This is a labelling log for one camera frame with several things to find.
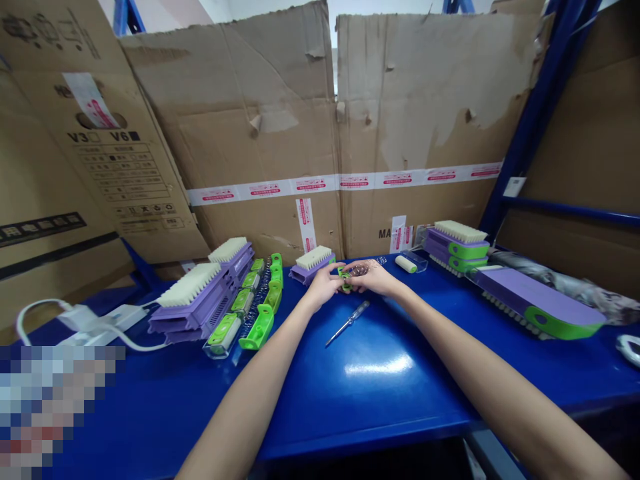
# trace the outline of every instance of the packing tape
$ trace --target packing tape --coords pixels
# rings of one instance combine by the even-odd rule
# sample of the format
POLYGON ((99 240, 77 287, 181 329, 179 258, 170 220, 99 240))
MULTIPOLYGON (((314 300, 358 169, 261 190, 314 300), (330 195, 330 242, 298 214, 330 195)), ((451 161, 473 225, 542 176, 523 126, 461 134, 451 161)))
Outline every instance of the packing tape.
POLYGON ((398 215, 391 219, 391 241, 389 253, 399 253, 413 246, 413 226, 407 227, 407 216, 398 215))
POLYGON ((90 73, 63 73, 78 106, 97 128, 118 129, 90 73))
POLYGON ((295 206, 298 210, 298 222, 300 223, 300 234, 305 253, 318 246, 315 241, 315 228, 313 226, 313 210, 311 209, 311 199, 296 199, 295 206))
POLYGON ((420 187, 440 183, 496 178, 502 162, 480 165, 461 165, 434 169, 416 169, 395 172, 340 173, 301 177, 268 182, 242 183, 226 187, 188 190, 194 206, 216 205, 260 198, 284 197, 324 191, 361 191, 388 188, 420 187))

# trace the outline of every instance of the white cylinder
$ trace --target white cylinder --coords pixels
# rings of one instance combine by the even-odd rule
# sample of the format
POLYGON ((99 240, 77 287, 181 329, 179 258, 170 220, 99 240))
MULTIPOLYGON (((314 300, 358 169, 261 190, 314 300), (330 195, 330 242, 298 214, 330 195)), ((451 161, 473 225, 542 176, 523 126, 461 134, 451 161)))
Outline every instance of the white cylinder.
POLYGON ((402 255, 398 255, 395 258, 395 264, 400 266, 400 268, 402 268, 402 270, 406 271, 407 273, 414 273, 416 270, 418 270, 418 267, 415 266, 414 262, 406 257, 403 257, 402 255))

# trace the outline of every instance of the hand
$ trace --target hand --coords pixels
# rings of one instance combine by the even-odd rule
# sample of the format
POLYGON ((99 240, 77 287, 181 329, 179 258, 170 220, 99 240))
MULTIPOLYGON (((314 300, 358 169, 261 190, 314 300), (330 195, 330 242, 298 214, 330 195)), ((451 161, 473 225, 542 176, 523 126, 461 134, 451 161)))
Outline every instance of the hand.
POLYGON ((342 269, 342 272, 348 272, 357 265, 366 264, 369 271, 360 277, 350 277, 347 279, 347 283, 353 285, 353 291, 359 293, 364 292, 366 289, 372 290, 380 295, 386 297, 394 294, 402 282, 395 278, 392 274, 384 269, 376 260, 356 260, 348 264, 342 269))
POLYGON ((344 262, 330 263, 326 267, 318 270, 315 274, 313 282, 309 286, 306 294, 302 299, 310 302, 315 311, 320 310, 327 300, 329 300, 337 290, 345 284, 345 280, 339 275, 332 275, 331 272, 338 267, 343 267, 344 262))

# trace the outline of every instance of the screwdriver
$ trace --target screwdriver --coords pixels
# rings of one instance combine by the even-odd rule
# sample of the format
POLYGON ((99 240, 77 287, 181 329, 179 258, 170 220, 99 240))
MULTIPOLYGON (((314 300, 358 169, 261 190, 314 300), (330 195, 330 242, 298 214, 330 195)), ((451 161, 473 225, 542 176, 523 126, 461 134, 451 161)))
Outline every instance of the screwdriver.
POLYGON ((325 344, 325 348, 327 348, 329 346, 329 344, 335 340, 338 335, 340 335, 342 332, 344 332, 344 330, 346 330, 346 328, 348 326, 350 326, 355 320, 356 318, 358 318, 362 312, 364 312, 364 310, 369 306, 369 301, 368 300, 364 300, 364 302, 362 302, 362 304, 360 304, 360 306, 358 308, 356 308, 356 310, 349 316, 347 322, 340 327, 340 330, 338 330, 334 336, 332 336, 329 341, 325 344))

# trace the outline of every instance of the green plastic part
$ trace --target green plastic part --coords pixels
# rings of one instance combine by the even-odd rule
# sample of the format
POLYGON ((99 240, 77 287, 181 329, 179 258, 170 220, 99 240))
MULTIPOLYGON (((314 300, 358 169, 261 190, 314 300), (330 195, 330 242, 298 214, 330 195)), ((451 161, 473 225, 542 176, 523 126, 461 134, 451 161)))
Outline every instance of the green plastic part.
POLYGON ((449 257, 449 266, 462 273, 466 273, 467 270, 471 270, 474 267, 481 267, 486 264, 486 260, 467 261, 458 257, 449 257))
POLYGON ((250 289, 240 290, 231 305, 231 311, 244 310, 244 313, 248 312, 247 303, 251 307, 251 300, 253 300, 253 292, 250 289))
POLYGON ((258 277, 257 272, 249 272, 247 274, 247 276, 245 277, 245 280, 242 282, 242 287, 241 288, 248 288, 248 289, 254 289, 257 286, 257 281, 256 278, 260 278, 258 277))
POLYGON ((532 305, 525 310, 525 318, 540 330, 561 340, 577 340, 593 336, 604 323, 571 325, 532 305))
POLYGON ((251 266, 251 271, 262 272, 262 268, 265 266, 264 259, 256 259, 253 261, 253 265, 251 266))
MULTIPOLYGON (((340 278, 344 278, 344 279, 348 279, 350 277, 348 273, 342 273, 342 267, 338 267, 338 275, 340 275, 340 278)), ((342 286, 342 291, 351 291, 351 290, 353 290, 353 287, 348 283, 345 283, 342 286)))
POLYGON ((473 260, 487 256, 489 246, 484 247, 464 247, 456 242, 449 243, 449 253, 462 260, 473 260))
POLYGON ((271 307, 274 313, 278 313, 280 300, 282 300, 282 284, 271 280, 269 282, 269 292, 265 298, 265 303, 271 307))
POLYGON ((270 270, 271 270, 271 281, 279 282, 280 286, 284 288, 285 284, 282 282, 282 267, 278 267, 277 265, 272 265, 270 266, 270 270))
POLYGON ((258 318, 256 318, 247 338, 238 340, 244 350, 260 350, 266 343, 273 328, 273 309, 270 305, 262 303, 258 305, 258 318))
POLYGON ((271 266, 274 266, 274 265, 282 268, 282 255, 280 255, 279 253, 271 254, 271 266))
POLYGON ((225 340, 229 328, 231 328, 233 322, 235 322, 237 318, 238 316, 235 313, 226 314, 222 320, 220 320, 220 323, 218 323, 218 326, 209 337, 209 340, 207 340, 207 344, 220 345, 225 340))

